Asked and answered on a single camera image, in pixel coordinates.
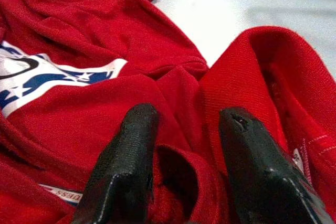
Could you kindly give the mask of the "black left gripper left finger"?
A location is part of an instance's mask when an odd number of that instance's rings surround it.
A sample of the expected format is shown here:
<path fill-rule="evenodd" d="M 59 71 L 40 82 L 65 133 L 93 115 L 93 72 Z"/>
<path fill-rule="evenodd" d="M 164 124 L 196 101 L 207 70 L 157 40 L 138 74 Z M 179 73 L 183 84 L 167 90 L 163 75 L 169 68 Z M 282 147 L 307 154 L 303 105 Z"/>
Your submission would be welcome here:
<path fill-rule="evenodd" d="M 100 153 L 72 223 L 145 223 L 153 197 L 153 155 L 159 114 L 133 106 Z"/>

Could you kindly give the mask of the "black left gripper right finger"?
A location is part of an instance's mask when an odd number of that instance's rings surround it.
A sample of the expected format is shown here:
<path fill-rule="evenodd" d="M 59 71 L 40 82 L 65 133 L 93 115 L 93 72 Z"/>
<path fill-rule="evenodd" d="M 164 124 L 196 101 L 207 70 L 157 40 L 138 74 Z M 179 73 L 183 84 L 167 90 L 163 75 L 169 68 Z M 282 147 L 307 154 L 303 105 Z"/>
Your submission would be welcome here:
<path fill-rule="evenodd" d="M 333 223 L 325 204 L 264 124 L 241 107 L 219 113 L 219 136 L 241 223 Z"/>

